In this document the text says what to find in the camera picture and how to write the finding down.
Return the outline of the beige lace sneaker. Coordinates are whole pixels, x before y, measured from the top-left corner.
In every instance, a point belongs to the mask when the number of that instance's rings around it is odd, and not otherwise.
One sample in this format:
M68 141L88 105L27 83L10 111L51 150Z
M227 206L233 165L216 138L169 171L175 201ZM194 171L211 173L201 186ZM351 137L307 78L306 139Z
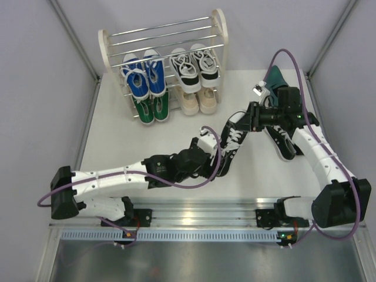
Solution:
M174 88L174 95L177 102L186 116L193 116L199 111L199 103L195 93L186 93L182 87L176 86Z
M201 88L197 93L199 108L202 113L211 115L217 110L217 99L212 88Z

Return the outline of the green sneaker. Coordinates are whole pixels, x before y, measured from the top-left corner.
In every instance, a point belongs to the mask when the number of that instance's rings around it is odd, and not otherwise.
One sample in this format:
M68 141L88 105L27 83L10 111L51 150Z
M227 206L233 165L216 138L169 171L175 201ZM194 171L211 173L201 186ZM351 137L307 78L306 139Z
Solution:
M132 100L138 112L140 121L146 126L151 125L155 121L155 117L153 114L150 98L139 100L132 97Z
M165 91L163 95L153 96L153 113L158 122L165 122L169 118L169 92Z

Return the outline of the black white sneaker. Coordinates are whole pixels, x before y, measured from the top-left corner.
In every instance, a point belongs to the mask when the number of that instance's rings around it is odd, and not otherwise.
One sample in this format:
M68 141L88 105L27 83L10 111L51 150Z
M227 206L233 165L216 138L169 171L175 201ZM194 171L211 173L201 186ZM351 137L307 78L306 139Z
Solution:
M190 57L199 69L201 84L204 88L215 88L220 83L219 68L211 49L201 43L196 43L190 48Z
M186 50L176 48L169 57L171 71L185 93L195 93L201 89L198 71Z

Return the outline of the blue sneaker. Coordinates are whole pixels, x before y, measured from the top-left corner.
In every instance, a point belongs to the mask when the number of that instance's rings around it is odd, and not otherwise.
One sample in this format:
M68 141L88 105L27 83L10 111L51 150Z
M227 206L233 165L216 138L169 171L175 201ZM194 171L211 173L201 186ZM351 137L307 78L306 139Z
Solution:
M149 98L149 86L146 81L146 73L143 66L138 61L139 58L134 53L126 54L123 57L123 65L120 73L124 77L125 84L128 85L134 99L142 101Z
M165 60L155 49L146 50L144 53L144 67L152 96L161 97L166 92L165 83Z

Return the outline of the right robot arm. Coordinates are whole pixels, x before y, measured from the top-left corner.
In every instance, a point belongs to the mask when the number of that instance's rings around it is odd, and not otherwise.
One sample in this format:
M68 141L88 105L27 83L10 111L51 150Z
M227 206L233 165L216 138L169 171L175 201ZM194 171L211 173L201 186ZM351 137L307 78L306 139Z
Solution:
M260 132L267 126L280 126L292 139L312 168L321 187L316 197L293 196L277 200L274 218L286 227L296 218L312 220L326 229L345 224L358 226L364 220L371 185L356 178L339 160L325 139L320 124L308 112L297 87L278 90L278 105L268 108L250 102L240 121L240 129Z

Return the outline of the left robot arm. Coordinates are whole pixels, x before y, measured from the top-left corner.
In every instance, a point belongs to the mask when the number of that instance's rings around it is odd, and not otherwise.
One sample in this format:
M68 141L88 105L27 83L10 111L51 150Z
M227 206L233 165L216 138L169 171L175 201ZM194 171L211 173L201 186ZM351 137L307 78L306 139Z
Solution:
M183 181L203 177L213 180L220 159L220 138L203 126L189 148L171 155L153 155L127 166L100 171L73 171L60 167L51 187L51 218L66 220L77 216L100 217L108 224L129 226L134 209L128 192L163 187L189 189Z

